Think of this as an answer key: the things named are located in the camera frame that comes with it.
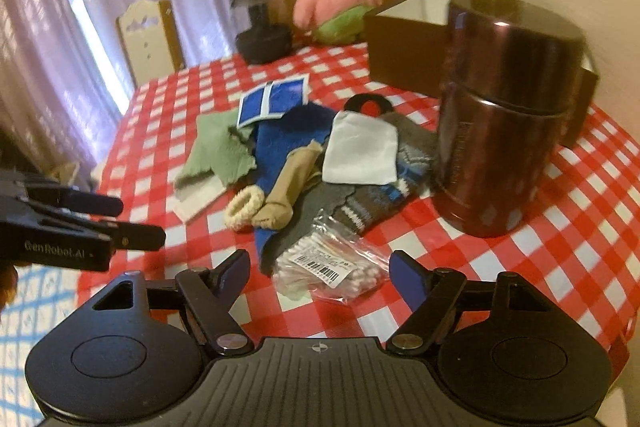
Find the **person left hand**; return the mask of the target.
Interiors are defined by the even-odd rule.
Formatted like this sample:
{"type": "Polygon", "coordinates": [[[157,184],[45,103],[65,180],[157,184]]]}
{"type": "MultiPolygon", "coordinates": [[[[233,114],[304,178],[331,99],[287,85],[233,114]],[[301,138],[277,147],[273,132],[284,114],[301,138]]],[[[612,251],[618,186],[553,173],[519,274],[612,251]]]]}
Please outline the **person left hand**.
{"type": "Polygon", "coordinates": [[[14,265],[0,267],[0,310],[12,303],[17,288],[17,271],[14,265]]]}

